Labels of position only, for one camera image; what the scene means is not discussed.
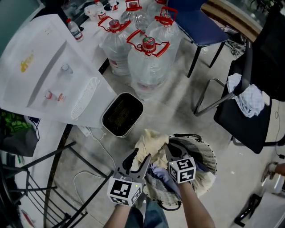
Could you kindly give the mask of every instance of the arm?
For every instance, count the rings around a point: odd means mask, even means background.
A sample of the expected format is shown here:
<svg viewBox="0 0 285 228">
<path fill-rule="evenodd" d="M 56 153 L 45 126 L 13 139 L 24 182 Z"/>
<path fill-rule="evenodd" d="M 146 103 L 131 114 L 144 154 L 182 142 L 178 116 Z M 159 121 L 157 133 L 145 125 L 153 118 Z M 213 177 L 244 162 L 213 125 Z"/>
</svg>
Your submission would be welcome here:
<svg viewBox="0 0 285 228">
<path fill-rule="evenodd" d="M 117 205 L 104 228 L 125 228 L 130 213 L 130 207 Z"/>
<path fill-rule="evenodd" d="M 215 228 L 213 219 L 202 205 L 189 182 L 179 184 L 184 213 L 189 228 Z"/>
</svg>

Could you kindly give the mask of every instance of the jeans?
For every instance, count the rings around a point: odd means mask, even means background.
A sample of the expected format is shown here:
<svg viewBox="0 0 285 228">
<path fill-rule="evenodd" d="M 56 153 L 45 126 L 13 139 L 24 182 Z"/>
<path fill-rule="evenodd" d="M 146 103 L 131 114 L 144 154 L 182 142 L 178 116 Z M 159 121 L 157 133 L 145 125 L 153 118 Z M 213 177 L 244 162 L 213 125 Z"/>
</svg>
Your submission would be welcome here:
<svg viewBox="0 0 285 228">
<path fill-rule="evenodd" d="M 145 220 L 137 209 L 132 207 L 125 228 L 169 228 L 163 209 L 157 202 L 147 198 Z"/>
</svg>

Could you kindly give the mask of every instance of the blue chair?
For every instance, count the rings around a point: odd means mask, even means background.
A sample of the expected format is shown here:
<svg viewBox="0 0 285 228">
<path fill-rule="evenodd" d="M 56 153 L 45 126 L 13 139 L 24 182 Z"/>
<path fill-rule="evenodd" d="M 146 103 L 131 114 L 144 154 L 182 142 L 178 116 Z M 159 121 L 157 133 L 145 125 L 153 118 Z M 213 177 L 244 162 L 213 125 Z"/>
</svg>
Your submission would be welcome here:
<svg viewBox="0 0 285 228">
<path fill-rule="evenodd" d="M 167 6 L 178 11 L 176 23 L 180 29 L 197 45 L 197 50 L 189 70 L 193 72 L 202 47 L 221 43 L 210 67 L 215 63 L 228 35 L 224 33 L 214 21 L 201 11 L 201 6 L 207 0 L 168 0 Z"/>
</svg>

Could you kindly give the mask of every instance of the white cube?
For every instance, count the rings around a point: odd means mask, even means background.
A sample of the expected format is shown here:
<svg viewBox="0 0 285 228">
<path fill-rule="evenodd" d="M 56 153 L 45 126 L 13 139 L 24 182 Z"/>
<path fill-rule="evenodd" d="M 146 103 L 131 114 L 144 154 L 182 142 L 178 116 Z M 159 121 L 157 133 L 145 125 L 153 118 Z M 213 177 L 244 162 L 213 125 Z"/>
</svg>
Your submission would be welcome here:
<svg viewBox="0 0 285 228">
<path fill-rule="evenodd" d="M 116 204 L 132 206 L 142 193 L 142 184 L 116 179 L 109 179 L 107 195 Z"/>
<path fill-rule="evenodd" d="M 195 179 L 196 165 L 193 158 L 169 162 L 169 173 L 177 183 Z"/>
</svg>

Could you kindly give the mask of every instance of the white cable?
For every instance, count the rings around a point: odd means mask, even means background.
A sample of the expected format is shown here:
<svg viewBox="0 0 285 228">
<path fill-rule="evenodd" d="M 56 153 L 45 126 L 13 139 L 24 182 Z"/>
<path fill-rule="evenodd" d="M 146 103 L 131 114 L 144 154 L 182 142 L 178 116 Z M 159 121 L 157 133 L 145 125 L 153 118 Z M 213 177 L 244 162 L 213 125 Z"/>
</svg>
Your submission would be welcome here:
<svg viewBox="0 0 285 228">
<path fill-rule="evenodd" d="M 96 177 L 98 177 L 98 178 L 104 178 L 104 177 L 102 177 L 102 176 L 97 176 L 97 175 L 95 175 L 95 174 L 93 174 L 93 173 L 90 173 L 89 171 L 81 171 L 81 172 L 77 173 L 77 174 L 74 176 L 74 178 L 73 178 L 73 184 L 74 184 L 74 188 L 75 188 L 77 197 L 79 198 L 79 200 L 80 200 L 80 202 L 81 202 L 81 205 L 83 205 L 84 203 L 83 203 L 83 200 L 80 198 L 79 193 L 78 193 L 78 191 L 77 191 L 76 184 L 75 184 L 75 178 L 76 178 L 79 174 L 82 174 L 82 173 L 86 173 L 86 174 L 89 174 L 89 175 L 92 175 L 92 176 L 96 176 Z M 103 223 L 99 222 L 99 221 L 98 221 L 95 217 L 93 217 L 88 211 L 87 211 L 87 213 L 88 213 L 94 220 L 96 220 L 98 223 L 100 223 L 101 225 L 104 226 Z"/>
<path fill-rule="evenodd" d="M 101 147 L 103 148 L 103 150 L 104 150 L 104 151 L 108 154 L 108 156 L 112 159 L 113 164 L 114 164 L 114 170 L 116 170 L 116 164 L 115 164 L 114 159 L 112 158 L 112 156 L 109 154 L 109 152 L 104 148 L 104 146 L 103 146 L 102 143 L 100 142 L 100 140 L 106 135 L 106 133 L 105 133 L 101 128 L 98 128 L 98 129 L 100 129 L 100 130 L 103 132 L 103 136 L 102 136 L 100 139 L 97 139 L 97 138 L 95 138 L 95 137 L 93 136 L 93 134 L 92 134 L 90 128 L 88 128 L 88 127 L 86 127 L 86 128 L 89 130 L 90 136 L 91 136 L 94 140 L 96 140 L 96 141 L 101 145 Z M 77 173 L 77 174 L 74 176 L 74 178 L 73 178 L 74 188 L 75 188 L 77 197 L 79 198 L 81 204 L 83 205 L 83 204 L 84 204 L 84 203 L 83 203 L 83 200 L 80 198 L 79 193 L 78 193 L 77 188 L 76 188 L 76 184 L 75 184 L 75 178 L 76 178 L 79 174 L 81 174 L 81 173 L 86 173 L 86 174 L 89 174 L 89 175 L 92 175 L 92 176 L 96 176 L 96 177 L 98 177 L 98 178 L 104 178 L 104 177 L 95 175 L 95 174 L 93 174 L 93 173 L 91 173 L 91 172 L 89 172 L 89 171 L 81 171 L 81 172 Z M 94 220 L 96 220 L 98 223 L 100 223 L 101 225 L 104 226 L 103 223 L 99 222 L 99 221 L 98 221 L 95 217 L 93 217 L 88 211 L 87 211 L 87 213 L 88 213 Z"/>
</svg>

